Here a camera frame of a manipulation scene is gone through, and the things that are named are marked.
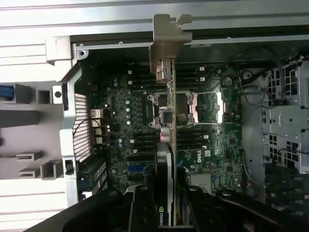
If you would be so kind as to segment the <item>silver chipset heatsink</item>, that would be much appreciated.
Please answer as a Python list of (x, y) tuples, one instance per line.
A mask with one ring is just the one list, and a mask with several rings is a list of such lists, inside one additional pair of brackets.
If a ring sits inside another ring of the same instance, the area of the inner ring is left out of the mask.
[(198, 185), (205, 188), (208, 192), (212, 191), (211, 175), (208, 173), (198, 173), (191, 175), (191, 185)]

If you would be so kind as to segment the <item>blue expansion slot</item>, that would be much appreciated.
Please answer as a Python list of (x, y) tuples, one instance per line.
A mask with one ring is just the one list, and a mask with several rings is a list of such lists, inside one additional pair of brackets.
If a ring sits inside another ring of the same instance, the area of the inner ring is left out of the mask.
[(153, 165), (135, 165), (128, 166), (127, 171), (130, 173), (152, 173), (154, 168)]

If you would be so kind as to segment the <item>black RAM slot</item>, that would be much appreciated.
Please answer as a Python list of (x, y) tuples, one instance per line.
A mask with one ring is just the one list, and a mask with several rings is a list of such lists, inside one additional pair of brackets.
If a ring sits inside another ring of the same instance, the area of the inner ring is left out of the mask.
[[(138, 138), (157, 138), (159, 139), (160, 133), (135, 133), (133, 134), (134, 139)], [(182, 133), (177, 134), (177, 138), (202, 138), (202, 139), (209, 139), (209, 135), (202, 134), (202, 133), (195, 133), (194, 131), (185, 131)]]
[[(176, 70), (176, 74), (193, 74), (193, 75), (203, 75), (203, 72), (199, 70)], [(132, 75), (151, 75), (150, 71), (147, 70), (132, 70)]]
[[(189, 79), (177, 79), (176, 80), (176, 84), (195, 84), (195, 83), (199, 83), (200, 79), (193, 79), (193, 78), (189, 78)], [(132, 80), (132, 85), (136, 85), (136, 86), (144, 86), (144, 85), (157, 85), (158, 83), (156, 82), (155, 79), (142, 79), (142, 80)]]

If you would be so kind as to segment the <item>black plastic fan shroud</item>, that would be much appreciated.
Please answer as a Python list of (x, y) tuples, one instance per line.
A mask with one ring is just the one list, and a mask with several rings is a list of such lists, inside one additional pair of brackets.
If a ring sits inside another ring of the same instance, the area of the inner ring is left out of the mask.
[(265, 191), (266, 205), (309, 220), (309, 174), (267, 164)]

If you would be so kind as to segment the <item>green motherboard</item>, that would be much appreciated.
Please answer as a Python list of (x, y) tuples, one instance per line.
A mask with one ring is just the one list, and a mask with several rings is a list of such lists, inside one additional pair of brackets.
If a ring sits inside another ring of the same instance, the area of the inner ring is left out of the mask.
[[(149, 127), (153, 93), (166, 93), (164, 84), (132, 85), (132, 80), (155, 79), (154, 75), (132, 75), (132, 70), (147, 70), (136, 63), (122, 67), (96, 64), (98, 77), (90, 86), (93, 142), (107, 151), (108, 181), (111, 187), (125, 191), (144, 181), (143, 173), (130, 173), (128, 166), (153, 165), (155, 144), (160, 138), (134, 139), (135, 133), (160, 133), (160, 128)], [(198, 173), (211, 175), (212, 191), (244, 190), (242, 122), (240, 92), (234, 79), (239, 70), (224, 65), (217, 71), (211, 66), (178, 65), (177, 70), (199, 70), (203, 75), (176, 74), (177, 79), (200, 79), (195, 84), (176, 84), (177, 92), (194, 93), (220, 91), (225, 104), (220, 125), (191, 125), (178, 127), (177, 134), (194, 131), (209, 135), (209, 139), (177, 138), (177, 167), (189, 177)]]

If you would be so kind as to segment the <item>CPU socket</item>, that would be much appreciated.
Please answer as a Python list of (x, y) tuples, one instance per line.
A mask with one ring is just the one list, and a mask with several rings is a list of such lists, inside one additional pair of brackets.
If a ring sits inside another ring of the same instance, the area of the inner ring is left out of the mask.
[[(172, 110), (168, 107), (168, 96), (164, 92), (149, 95), (151, 102), (149, 127), (159, 129), (172, 123)], [(198, 122), (197, 95), (190, 91), (179, 91), (176, 94), (176, 125), (191, 126)]]

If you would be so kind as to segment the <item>open metal socket cover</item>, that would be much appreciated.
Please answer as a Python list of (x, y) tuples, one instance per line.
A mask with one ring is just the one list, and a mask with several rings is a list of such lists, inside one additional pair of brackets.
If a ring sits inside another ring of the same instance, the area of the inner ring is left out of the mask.
[(220, 125), (223, 123), (225, 104), (220, 91), (190, 92), (187, 97), (189, 123), (193, 125)]

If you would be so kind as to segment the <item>open black PC case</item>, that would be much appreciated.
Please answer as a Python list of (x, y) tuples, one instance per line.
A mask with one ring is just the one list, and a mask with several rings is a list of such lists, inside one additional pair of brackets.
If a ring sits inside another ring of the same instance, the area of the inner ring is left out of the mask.
[[(108, 181), (107, 151), (93, 142), (93, 117), (90, 105), (90, 86), (98, 77), (96, 64), (122, 67), (136, 63), (148, 70), (148, 45), (133, 43), (123, 46), (87, 45), (77, 46), (78, 63), (75, 72), (62, 84), (64, 121), (60, 129), (60, 147), (64, 164), (68, 206), (71, 207), (105, 189), (115, 189), (123, 194), (133, 192), (136, 186), (145, 185), (154, 193), (157, 231), (193, 231), (191, 213), (185, 202), (183, 189), (192, 186), (188, 174), (177, 167), (178, 213), (177, 226), (169, 226), (167, 203), (167, 155), (168, 148), (160, 142), (154, 147), (154, 171), (143, 173), (141, 184), (131, 185), (125, 191), (111, 187)], [(211, 66), (217, 71), (224, 65), (235, 66), (239, 70), (234, 79), (240, 92), (244, 190), (235, 191), (266, 205), (265, 166), (278, 165), (269, 154), (268, 138), (263, 132), (266, 97), (270, 71), (280, 71), (282, 94), (286, 93), (283, 67), (296, 61), (309, 61), (309, 38), (280, 37), (255, 41), (253, 38), (231, 40), (208, 40), (201, 44), (191, 42), (183, 47), (175, 61), (178, 65)], [(198, 185), (204, 193), (216, 196)], [(282, 212), (294, 222), (294, 232), (309, 232), (309, 220)]]

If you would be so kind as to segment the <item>silver drive cage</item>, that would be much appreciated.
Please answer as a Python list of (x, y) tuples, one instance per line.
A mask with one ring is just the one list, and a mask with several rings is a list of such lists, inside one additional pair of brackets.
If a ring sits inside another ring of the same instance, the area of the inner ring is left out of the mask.
[(282, 94), (280, 71), (270, 71), (263, 132), (269, 136), (269, 154), (278, 165), (309, 174), (309, 61), (283, 67), (286, 93)]

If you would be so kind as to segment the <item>grey parts rack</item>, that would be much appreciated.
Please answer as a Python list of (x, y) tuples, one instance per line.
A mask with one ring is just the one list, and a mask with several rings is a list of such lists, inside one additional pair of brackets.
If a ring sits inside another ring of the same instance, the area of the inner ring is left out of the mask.
[(1, 85), (14, 87), (14, 99), (0, 100), (0, 179), (62, 177), (62, 85)]

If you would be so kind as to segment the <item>grey plastic corner fixture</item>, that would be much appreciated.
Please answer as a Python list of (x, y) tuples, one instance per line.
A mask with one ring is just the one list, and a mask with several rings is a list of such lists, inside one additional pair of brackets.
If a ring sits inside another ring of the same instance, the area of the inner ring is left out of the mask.
[(76, 44), (70, 36), (53, 36), (45, 39), (46, 62), (54, 67), (57, 82), (67, 82), (77, 66)]

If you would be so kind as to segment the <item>hard disk with blue caddy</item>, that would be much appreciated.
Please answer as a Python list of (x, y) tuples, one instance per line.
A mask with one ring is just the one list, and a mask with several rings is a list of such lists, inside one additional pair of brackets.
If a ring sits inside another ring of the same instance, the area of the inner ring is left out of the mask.
[(12, 101), (14, 99), (14, 87), (0, 85), (0, 100)]

